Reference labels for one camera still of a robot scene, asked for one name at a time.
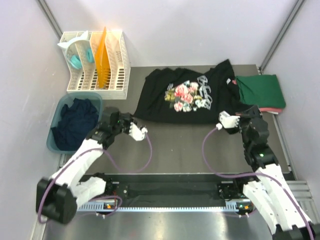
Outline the black t shirt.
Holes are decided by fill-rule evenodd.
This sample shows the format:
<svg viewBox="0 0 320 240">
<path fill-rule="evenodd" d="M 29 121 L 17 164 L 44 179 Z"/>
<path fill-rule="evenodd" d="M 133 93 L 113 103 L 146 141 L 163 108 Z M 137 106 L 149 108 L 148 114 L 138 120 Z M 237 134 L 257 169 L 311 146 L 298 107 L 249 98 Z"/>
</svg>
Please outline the black t shirt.
<svg viewBox="0 0 320 240">
<path fill-rule="evenodd" d="M 134 116 L 166 124 L 216 124 L 222 111 L 234 115 L 250 108 L 241 102 L 235 79 L 228 59 L 205 73 L 155 69 L 145 78 Z"/>
</svg>

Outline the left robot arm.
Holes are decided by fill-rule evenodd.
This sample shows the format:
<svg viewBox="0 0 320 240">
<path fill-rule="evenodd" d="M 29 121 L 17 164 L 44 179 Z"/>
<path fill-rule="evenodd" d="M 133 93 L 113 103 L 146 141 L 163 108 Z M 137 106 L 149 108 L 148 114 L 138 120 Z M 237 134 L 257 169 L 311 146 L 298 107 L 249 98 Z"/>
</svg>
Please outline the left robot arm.
<svg viewBox="0 0 320 240">
<path fill-rule="evenodd" d="M 94 176 L 83 185 L 79 181 L 89 167 L 107 150 L 119 134 L 127 134 L 135 141 L 146 137 L 147 129 L 138 127 L 129 112 L 121 113 L 116 107 L 106 107 L 101 120 L 85 136 L 75 154 L 57 172 L 43 177 L 36 186 L 35 211 L 40 224 L 42 217 L 61 224 L 68 224 L 79 207 L 95 196 L 109 198 L 114 191 L 111 183 Z"/>
</svg>

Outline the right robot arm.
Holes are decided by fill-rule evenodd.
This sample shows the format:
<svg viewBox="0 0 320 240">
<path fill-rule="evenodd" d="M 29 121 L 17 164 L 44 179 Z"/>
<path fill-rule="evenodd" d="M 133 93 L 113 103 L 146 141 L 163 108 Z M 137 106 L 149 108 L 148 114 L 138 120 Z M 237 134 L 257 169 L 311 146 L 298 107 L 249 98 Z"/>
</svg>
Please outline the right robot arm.
<svg viewBox="0 0 320 240">
<path fill-rule="evenodd" d="M 233 185 L 239 198 L 248 197 L 263 217 L 274 240 L 318 240 L 320 225 L 313 223 L 298 204 L 282 173 L 279 161 L 268 145 L 268 123 L 258 106 L 238 112 L 244 156 L 251 166 L 251 181 Z"/>
</svg>

